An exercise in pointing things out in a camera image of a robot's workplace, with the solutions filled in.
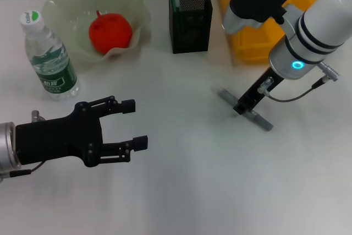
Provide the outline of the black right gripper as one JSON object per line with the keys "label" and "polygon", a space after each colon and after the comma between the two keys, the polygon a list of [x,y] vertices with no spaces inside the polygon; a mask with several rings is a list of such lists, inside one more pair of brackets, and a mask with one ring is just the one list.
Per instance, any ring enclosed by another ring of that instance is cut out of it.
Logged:
{"label": "black right gripper", "polygon": [[272,68],[268,68],[241,96],[233,107],[239,115],[251,111],[264,97],[264,92],[270,92],[284,79]]}

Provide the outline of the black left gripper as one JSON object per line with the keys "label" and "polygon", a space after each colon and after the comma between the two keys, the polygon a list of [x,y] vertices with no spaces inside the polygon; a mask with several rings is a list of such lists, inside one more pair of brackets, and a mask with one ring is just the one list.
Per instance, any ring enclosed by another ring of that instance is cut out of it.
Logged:
{"label": "black left gripper", "polygon": [[135,100],[118,102],[114,96],[79,102],[62,118],[16,126],[16,154],[22,165],[74,156],[86,167],[130,162],[131,153],[148,148],[148,136],[119,143],[102,143],[98,116],[135,112]]}

